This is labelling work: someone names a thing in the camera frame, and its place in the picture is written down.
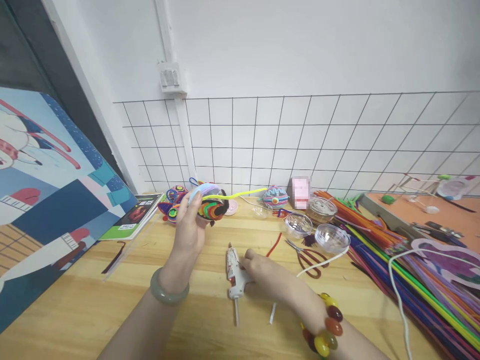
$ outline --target book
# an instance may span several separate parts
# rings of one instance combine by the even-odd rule
[[[165,195],[161,193],[135,195],[136,205],[118,220],[100,240],[132,240],[152,218],[157,204]]]

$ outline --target wrist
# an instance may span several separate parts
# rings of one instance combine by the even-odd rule
[[[170,294],[180,294],[190,281],[198,253],[173,250],[163,266],[158,281]]]
[[[325,304],[306,283],[301,285],[295,289],[288,306],[312,334],[318,334],[325,328],[325,319],[328,317]]]

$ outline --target jade bangle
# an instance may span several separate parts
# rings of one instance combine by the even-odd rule
[[[162,268],[160,267],[156,270],[150,279],[150,292],[158,302],[165,304],[167,306],[175,306],[180,304],[189,294],[190,291],[190,284],[186,285],[185,290],[183,290],[179,294],[170,294],[167,293],[164,288],[160,285],[159,282],[159,274]]]

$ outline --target pipe cleaner craft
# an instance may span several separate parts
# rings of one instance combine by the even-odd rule
[[[221,220],[224,217],[230,206],[229,200],[242,195],[248,195],[267,190],[266,188],[261,188],[257,190],[238,192],[233,195],[227,195],[224,190],[220,189],[220,187],[214,183],[197,181],[193,177],[188,179],[188,181],[192,185],[196,186],[195,190],[193,190],[191,193],[188,204],[190,204],[195,195],[200,192],[202,196],[202,202],[200,208],[198,209],[198,216],[200,216],[202,219],[210,221],[211,226],[214,225],[215,221]],[[181,185],[174,186],[166,192],[165,201],[158,203],[158,209],[164,214],[163,221],[169,221],[174,225],[177,223],[177,214],[180,207],[180,202],[186,194],[187,189]]]
[[[227,197],[225,191],[220,189],[220,187],[214,183],[202,183],[191,193],[189,204],[192,202],[197,193],[201,193],[202,196],[201,206],[198,209],[198,215],[205,220],[221,220],[229,209],[229,201],[228,199],[221,199],[217,197]],[[205,197],[209,195],[213,196],[213,198],[205,199]]]
[[[159,202],[157,207],[162,212],[163,221],[170,221],[172,224],[177,222],[177,212],[180,202],[188,193],[187,189],[181,185],[176,185],[167,190],[165,201]]]
[[[258,198],[259,202],[264,202],[272,207],[273,210],[279,210],[285,207],[289,200],[289,196],[281,187],[270,186],[267,191]]]

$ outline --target amber bead bracelet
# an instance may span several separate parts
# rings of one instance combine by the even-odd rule
[[[342,336],[344,333],[342,325],[340,325],[344,316],[339,309],[337,301],[333,297],[330,297],[330,295],[325,292],[322,292],[320,297],[325,303],[326,313],[328,315],[325,319],[326,329],[320,331],[317,336],[313,336],[302,323],[300,323],[300,325],[303,337],[310,349],[324,359],[329,356],[330,350],[336,350],[339,347],[335,336]]]

